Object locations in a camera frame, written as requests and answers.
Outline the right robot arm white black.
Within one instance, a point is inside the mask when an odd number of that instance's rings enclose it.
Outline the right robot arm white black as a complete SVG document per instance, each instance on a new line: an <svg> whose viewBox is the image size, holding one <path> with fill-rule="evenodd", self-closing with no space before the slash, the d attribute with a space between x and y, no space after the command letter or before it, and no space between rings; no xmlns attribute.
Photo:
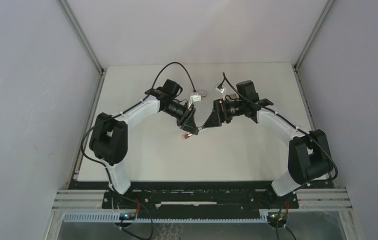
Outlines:
<svg viewBox="0 0 378 240"><path fill-rule="evenodd" d="M224 96L213 101L213 108L207 120L198 127L200 131L229 124L234 117L251 119L276 134L288 147L287 171L272 181L267 189L266 203L279 208L286 201L286 195L301 186L336 172L326 134L318 129L307 131L273 110L273 102L261 99L251 80L231 87L236 98Z"/></svg>

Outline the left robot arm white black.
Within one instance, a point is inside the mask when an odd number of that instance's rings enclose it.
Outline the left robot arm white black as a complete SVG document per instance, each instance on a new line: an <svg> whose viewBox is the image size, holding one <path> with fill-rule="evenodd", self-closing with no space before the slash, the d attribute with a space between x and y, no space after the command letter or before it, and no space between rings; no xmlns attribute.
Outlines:
<svg viewBox="0 0 378 240"><path fill-rule="evenodd" d="M116 192L113 200L120 208L130 207L134 200L133 194L127 191L131 181L124 164L130 130L149 116L164 112L176 119L176 125L181 130L198 135L194 105L175 100L182 89L178 83L168 79L163 86L148 89L146 96L129 109L116 115L102 112L96 117L88 146L94 153L95 161L106 169L109 188Z"/></svg>

